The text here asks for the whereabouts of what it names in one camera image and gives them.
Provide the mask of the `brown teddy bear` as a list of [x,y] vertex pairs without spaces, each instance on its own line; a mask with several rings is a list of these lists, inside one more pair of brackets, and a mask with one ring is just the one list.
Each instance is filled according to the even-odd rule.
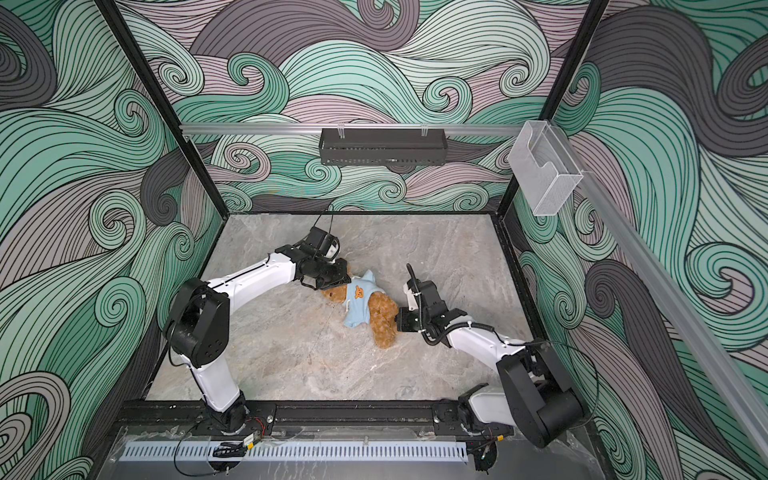
[[[347,287],[344,285],[324,290],[323,296],[332,303],[343,305],[346,289]],[[371,312],[370,323],[358,326],[367,325],[370,328],[373,342],[377,348],[388,349],[392,347],[396,342],[398,332],[395,322],[399,311],[397,303],[384,291],[384,293],[374,293],[372,295],[369,300],[369,308]]]

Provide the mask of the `light blue bear hoodie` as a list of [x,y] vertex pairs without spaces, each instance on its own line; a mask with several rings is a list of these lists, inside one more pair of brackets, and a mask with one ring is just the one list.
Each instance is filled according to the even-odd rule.
[[343,302],[346,316],[343,324],[348,328],[369,324],[371,318],[369,300],[374,293],[384,293],[384,290],[377,285],[374,273],[367,270],[361,277],[353,276],[346,287],[346,297]]

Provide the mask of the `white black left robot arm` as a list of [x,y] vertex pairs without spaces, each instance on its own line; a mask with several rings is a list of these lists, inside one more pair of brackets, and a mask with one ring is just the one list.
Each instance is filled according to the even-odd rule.
[[211,280],[191,278],[175,294],[164,336],[191,371],[209,418],[222,433],[240,431],[248,416],[245,395],[224,358],[231,315],[294,281],[312,290],[350,283],[347,262],[339,252],[338,238],[314,226],[300,241],[275,249],[251,266]]

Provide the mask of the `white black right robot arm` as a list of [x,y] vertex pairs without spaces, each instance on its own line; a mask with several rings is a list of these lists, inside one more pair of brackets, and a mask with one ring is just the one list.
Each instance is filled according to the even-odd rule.
[[396,316],[400,332],[418,333],[427,345],[464,353],[498,374],[499,388],[481,383],[459,397],[458,416],[469,433],[511,427],[543,448],[590,415],[549,341],[514,339],[450,309],[431,281],[412,278],[403,290],[407,305]]

